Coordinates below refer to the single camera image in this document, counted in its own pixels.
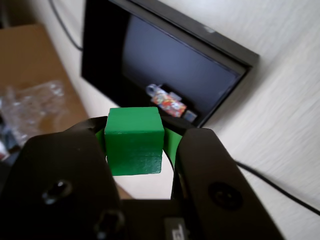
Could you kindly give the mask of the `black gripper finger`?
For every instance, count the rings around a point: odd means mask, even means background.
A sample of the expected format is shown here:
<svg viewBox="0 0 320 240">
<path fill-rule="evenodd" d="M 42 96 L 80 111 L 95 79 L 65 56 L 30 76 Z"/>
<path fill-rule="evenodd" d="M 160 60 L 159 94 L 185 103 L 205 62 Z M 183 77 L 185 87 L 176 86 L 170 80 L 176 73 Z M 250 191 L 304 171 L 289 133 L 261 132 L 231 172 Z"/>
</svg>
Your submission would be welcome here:
<svg viewBox="0 0 320 240">
<path fill-rule="evenodd" d="M 120 198 L 96 136 L 107 118 L 30 138 L 0 196 L 3 240 L 123 240 Z"/>
<path fill-rule="evenodd" d="M 186 194 L 186 227 L 193 240 L 281 240 L 283 235 L 213 130 L 164 116 L 181 136 L 175 175 Z"/>
</svg>

